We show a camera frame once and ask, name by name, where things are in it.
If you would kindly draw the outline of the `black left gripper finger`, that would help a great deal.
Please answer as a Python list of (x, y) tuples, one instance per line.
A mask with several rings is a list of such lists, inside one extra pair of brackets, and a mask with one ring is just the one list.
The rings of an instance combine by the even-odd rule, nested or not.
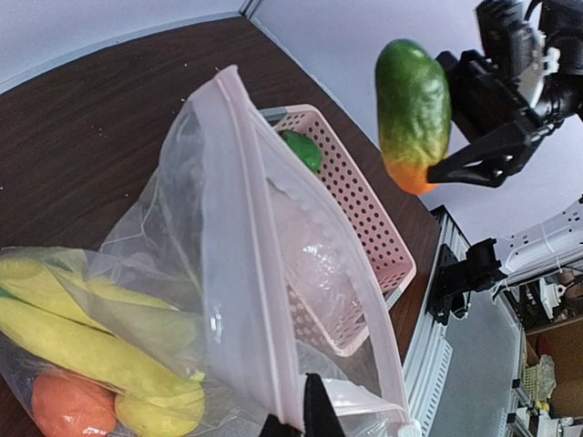
[(333, 409), (322, 378), (316, 373), (307, 373), (304, 387), (303, 419), (301, 432), (269, 415), (261, 429), (260, 437), (345, 437), (346, 434)]

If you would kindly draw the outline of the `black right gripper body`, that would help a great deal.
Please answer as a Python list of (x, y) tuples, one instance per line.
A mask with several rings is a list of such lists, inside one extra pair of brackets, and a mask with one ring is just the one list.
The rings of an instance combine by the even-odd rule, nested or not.
[(535, 119), (552, 131), (564, 123), (560, 104), (543, 96), (543, 106), (534, 109), (508, 79), (483, 55), (467, 50), (457, 58), (444, 51), (436, 61), (444, 69), (452, 102), (452, 122), (466, 137), (481, 137), (521, 117)]

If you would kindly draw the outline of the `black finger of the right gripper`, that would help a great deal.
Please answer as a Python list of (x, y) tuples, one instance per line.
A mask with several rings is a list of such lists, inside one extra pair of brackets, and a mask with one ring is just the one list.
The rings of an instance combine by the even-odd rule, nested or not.
[(427, 181), (500, 187), (523, 170), (546, 136), (546, 126), (505, 123), (431, 166)]

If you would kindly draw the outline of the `orange green toy carrot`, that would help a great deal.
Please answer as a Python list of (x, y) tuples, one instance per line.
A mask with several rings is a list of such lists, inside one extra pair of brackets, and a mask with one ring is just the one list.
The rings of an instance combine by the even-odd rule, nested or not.
[(452, 105), (444, 69), (418, 43), (395, 39), (374, 70), (379, 146), (388, 175), (421, 196), (437, 187), (428, 171), (448, 151)]

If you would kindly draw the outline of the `yellow toy lemon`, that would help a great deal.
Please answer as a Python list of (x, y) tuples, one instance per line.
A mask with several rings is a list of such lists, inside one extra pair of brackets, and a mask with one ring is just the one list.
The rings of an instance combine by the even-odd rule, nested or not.
[(137, 436), (186, 436), (199, 427), (205, 401), (197, 400), (186, 408), (162, 407), (119, 394), (115, 411), (119, 421)]

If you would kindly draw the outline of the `clear zip top bag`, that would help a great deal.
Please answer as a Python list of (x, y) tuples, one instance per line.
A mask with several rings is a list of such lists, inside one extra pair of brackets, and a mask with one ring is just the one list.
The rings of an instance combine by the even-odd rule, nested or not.
[[(269, 415), (303, 432), (318, 374), (346, 436), (418, 436), (390, 309), (329, 191), (253, 105), (236, 66), (192, 93), (158, 165), (96, 251), (9, 248), (47, 265), (77, 306), (187, 381), (205, 412), (186, 436), (255, 436)], [(325, 320), (354, 294), (369, 336), (349, 357), (300, 339), (295, 291)], [(1, 374), (33, 417), (41, 374), (75, 376), (1, 332)]]

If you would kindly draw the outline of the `green toy bell pepper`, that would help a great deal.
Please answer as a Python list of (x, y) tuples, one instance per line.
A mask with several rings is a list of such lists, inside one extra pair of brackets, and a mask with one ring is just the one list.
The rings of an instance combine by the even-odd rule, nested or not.
[(283, 130), (280, 137), (296, 155), (296, 157), (314, 174), (322, 164), (322, 154), (316, 144), (305, 135), (292, 130)]

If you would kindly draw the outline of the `yellow toy banana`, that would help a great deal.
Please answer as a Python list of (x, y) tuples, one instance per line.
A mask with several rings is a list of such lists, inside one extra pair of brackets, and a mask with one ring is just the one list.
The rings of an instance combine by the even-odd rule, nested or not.
[(1, 289), (1, 332), (25, 351), (160, 407), (203, 399), (203, 374), (185, 381), (92, 321), (46, 264), (2, 259)]

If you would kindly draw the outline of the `orange toy tangerine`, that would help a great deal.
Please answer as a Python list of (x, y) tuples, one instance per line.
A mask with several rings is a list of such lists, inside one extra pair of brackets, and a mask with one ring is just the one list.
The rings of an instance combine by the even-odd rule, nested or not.
[(75, 376), (37, 376), (31, 406), (45, 436), (108, 436), (117, 427), (113, 394)]

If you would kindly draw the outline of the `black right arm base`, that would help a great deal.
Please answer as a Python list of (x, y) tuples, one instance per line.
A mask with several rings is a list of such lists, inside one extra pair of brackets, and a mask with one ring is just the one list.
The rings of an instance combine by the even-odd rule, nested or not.
[(446, 326), (450, 314), (467, 310), (465, 293), (489, 290), (507, 278), (496, 257), (495, 244), (496, 239), (480, 241), (468, 249), (463, 260), (458, 260), (448, 245), (441, 245), (426, 306), (436, 322)]

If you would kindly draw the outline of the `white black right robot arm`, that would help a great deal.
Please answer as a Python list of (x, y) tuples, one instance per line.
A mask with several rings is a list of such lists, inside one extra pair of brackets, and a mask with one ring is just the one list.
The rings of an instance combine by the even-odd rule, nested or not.
[(476, 19), (483, 50), (437, 58), (468, 144), (431, 166), (427, 179), (497, 188), (566, 119), (582, 115), (582, 4), (483, 1)]

